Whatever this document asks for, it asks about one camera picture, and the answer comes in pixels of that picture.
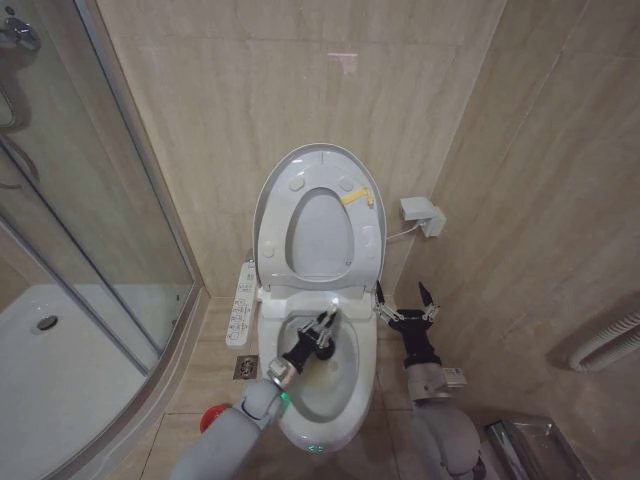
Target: shower enclosure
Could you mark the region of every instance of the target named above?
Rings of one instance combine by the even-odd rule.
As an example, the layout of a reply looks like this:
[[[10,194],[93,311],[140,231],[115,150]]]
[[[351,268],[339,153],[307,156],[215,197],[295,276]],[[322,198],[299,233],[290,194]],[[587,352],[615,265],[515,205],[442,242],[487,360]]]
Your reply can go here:
[[[0,0],[0,478],[100,437],[201,284],[90,11]]]

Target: gray robot arm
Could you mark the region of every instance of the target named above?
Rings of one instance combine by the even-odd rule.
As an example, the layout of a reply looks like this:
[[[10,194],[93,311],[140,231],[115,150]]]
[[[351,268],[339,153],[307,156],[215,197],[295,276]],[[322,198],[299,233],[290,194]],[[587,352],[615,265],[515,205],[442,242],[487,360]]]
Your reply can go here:
[[[242,467],[262,431],[282,405],[270,380],[249,385],[233,408],[220,415],[171,472],[171,480],[227,480]]]
[[[331,329],[337,314],[332,305],[298,331],[298,343],[269,364],[264,379],[250,384],[233,408],[205,430],[178,461],[171,480],[229,480],[242,468],[262,431],[280,414],[280,395],[302,374],[312,353],[321,360],[335,350]]]
[[[466,385],[460,369],[443,368],[427,336],[438,307],[419,284],[425,310],[393,310],[384,303],[378,285],[377,310],[389,326],[402,335],[404,360],[413,404],[411,431],[415,451],[428,479],[471,480],[486,477],[480,459],[480,437],[471,421],[450,401]]]

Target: toilet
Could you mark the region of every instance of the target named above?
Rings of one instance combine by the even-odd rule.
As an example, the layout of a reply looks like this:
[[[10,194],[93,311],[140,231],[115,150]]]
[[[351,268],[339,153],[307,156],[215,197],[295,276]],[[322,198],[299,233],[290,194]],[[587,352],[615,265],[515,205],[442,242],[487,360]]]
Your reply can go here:
[[[263,374],[296,343],[298,327],[331,304],[339,308],[333,357],[312,355],[283,396],[279,426],[308,452],[342,448],[368,411],[376,369],[374,295],[385,238],[378,187],[344,148],[313,144],[294,150],[260,193],[253,251]]]

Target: wall outlet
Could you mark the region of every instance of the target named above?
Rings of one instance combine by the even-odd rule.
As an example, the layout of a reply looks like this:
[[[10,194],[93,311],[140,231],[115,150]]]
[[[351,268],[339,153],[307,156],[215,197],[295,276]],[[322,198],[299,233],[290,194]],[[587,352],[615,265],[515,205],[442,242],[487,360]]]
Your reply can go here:
[[[442,232],[447,218],[438,207],[426,197],[400,199],[402,217],[406,221],[415,220],[425,237],[437,237]]]

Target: shower drain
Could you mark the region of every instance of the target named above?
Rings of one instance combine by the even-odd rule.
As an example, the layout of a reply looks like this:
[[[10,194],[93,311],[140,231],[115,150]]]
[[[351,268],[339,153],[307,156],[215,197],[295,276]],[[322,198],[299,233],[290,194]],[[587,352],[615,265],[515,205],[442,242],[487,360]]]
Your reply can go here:
[[[48,317],[44,317],[36,323],[36,328],[41,332],[46,332],[47,330],[52,329],[58,324],[57,315],[49,315]]]
[[[234,380],[252,380],[258,375],[258,356],[239,355],[236,357],[236,369],[233,372]]]

